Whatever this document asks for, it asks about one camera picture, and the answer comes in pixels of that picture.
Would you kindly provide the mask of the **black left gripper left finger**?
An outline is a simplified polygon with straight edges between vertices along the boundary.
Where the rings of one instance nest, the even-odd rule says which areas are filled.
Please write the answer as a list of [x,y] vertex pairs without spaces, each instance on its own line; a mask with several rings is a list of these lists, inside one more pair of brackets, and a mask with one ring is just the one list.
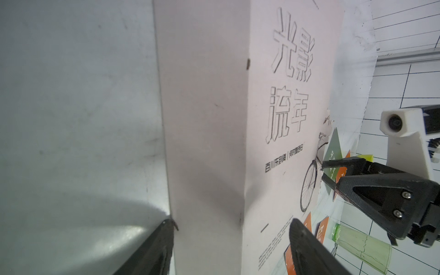
[[174,248],[177,224],[164,220],[115,272],[116,275],[168,275]]

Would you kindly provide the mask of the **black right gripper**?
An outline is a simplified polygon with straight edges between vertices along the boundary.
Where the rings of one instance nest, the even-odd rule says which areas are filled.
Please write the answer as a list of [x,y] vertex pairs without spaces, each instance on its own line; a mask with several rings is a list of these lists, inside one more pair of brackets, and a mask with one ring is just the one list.
[[344,176],[338,184],[327,175],[322,180],[385,230],[389,239],[408,237],[424,248],[440,240],[438,183],[358,157],[322,163],[322,168],[340,167],[347,168],[347,174],[375,174]]

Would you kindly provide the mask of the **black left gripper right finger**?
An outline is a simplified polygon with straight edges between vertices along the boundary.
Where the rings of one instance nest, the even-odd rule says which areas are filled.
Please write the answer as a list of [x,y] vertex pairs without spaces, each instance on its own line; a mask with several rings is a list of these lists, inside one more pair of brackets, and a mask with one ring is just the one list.
[[298,219],[289,228],[292,260],[298,275],[350,275],[350,272]]

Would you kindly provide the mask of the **green photo card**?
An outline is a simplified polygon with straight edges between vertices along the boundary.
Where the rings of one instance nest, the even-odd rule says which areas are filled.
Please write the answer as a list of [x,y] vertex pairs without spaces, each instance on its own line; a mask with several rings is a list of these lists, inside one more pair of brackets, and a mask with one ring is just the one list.
[[[340,147],[340,141],[339,141],[339,134],[338,129],[334,129],[330,142],[327,147],[327,151],[324,156],[324,160],[340,160],[342,158],[341,153],[341,147]],[[333,181],[336,181],[336,176],[339,172],[339,169],[336,167],[332,168],[325,168],[324,174],[330,177]],[[321,191],[325,192],[327,195],[330,195],[332,197],[332,200],[335,201],[336,194],[335,192],[330,189],[323,181],[321,182]]]

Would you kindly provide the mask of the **white photo album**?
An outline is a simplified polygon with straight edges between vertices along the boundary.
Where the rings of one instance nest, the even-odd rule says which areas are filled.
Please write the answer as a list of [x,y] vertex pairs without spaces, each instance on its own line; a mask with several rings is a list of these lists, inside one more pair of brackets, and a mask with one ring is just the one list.
[[270,275],[302,219],[341,1],[155,1],[179,275]]

